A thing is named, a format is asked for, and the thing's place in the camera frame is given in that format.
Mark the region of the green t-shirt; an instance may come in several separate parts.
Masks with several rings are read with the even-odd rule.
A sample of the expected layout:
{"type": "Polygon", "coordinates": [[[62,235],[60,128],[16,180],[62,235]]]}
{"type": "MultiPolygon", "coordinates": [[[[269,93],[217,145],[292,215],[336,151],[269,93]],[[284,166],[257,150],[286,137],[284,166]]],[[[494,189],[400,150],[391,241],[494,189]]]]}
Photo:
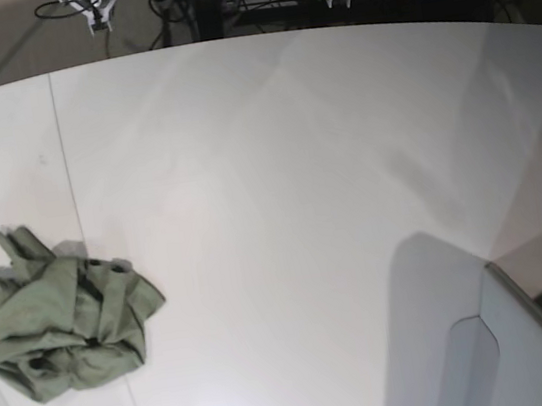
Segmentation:
{"type": "Polygon", "coordinates": [[[117,261],[59,256],[27,227],[0,232],[12,273],[0,276],[0,378],[48,403],[143,366],[146,322],[165,304],[117,261]]]}

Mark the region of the black table leg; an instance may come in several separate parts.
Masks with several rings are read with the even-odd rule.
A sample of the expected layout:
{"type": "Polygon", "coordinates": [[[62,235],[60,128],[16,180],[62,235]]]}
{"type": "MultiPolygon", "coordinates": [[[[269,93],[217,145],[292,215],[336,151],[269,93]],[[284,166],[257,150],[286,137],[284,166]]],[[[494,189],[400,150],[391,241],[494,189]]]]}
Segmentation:
{"type": "Polygon", "coordinates": [[[191,0],[197,32],[201,41],[220,40],[225,37],[222,0],[191,0]]]}

